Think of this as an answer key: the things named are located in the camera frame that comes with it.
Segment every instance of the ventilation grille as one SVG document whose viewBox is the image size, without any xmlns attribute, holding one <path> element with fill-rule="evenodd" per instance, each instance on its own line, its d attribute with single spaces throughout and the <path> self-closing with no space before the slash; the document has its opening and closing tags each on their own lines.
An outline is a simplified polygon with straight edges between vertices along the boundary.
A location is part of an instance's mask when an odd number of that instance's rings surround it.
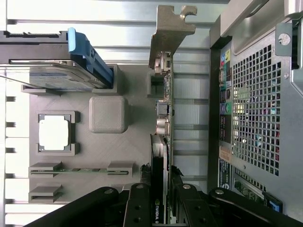
<svg viewBox="0 0 303 227">
<path fill-rule="evenodd" d="M 245 179 L 246 181 L 248 181 L 249 183 L 251 183 L 252 185 L 254 185 L 257 188 L 261 189 L 262 191 L 266 192 L 266 187 L 264 185 L 262 185 L 259 182 L 251 179 L 248 175 L 246 175 L 245 173 L 243 173 L 241 170 L 235 168 L 235 173 L 237 175 L 239 175 L 240 177 L 242 177 L 243 179 Z"/>
<path fill-rule="evenodd" d="M 281 63 L 271 45 L 235 64 L 233 72 L 233 154 L 279 176 Z"/>
</svg>

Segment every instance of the perforated metal mesh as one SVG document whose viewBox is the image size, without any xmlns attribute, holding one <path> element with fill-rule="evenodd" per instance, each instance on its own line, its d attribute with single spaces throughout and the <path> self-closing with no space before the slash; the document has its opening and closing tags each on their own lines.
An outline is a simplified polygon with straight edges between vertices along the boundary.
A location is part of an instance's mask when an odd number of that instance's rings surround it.
<svg viewBox="0 0 303 227">
<path fill-rule="evenodd" d="M 271 45 L 232 67 L 232 153 L 279 176 L 281 63 Z"/>
<path fill-rule="evenodd" d="M 245 173 L 243 173 L 241 170 L 235 168 L 235 173 L 237 175 L 239 175 L 240 177 L 242 177 L 243 179 L 245 179 L 246 181 L 248 181 L 249 183 L 251 183 L 252 185 L 256 186 L 257 188 L 261 189 L 262 191 L 266 192 L 266 187 L 264 185 L 262 185 L 261 183 L 259 183 L 258 181 L 253 180 L 252 178 L 250 178 L 248 175 L 246 175 Z"/>
</svg>

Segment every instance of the hard drive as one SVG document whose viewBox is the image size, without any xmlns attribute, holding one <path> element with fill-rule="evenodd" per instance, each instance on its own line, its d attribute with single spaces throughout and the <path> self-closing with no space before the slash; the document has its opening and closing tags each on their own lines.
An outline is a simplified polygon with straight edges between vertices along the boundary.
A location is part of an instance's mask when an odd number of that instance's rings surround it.
<svg viewBox="0 0 303 227">
<path fill-rule="evenodd" d="M 113 86 L 112 69 L 74 28 L 59 34 L 2 31 L 0 53 L 0 77 L 30 87 L 91 91 Z"/>
</svg>

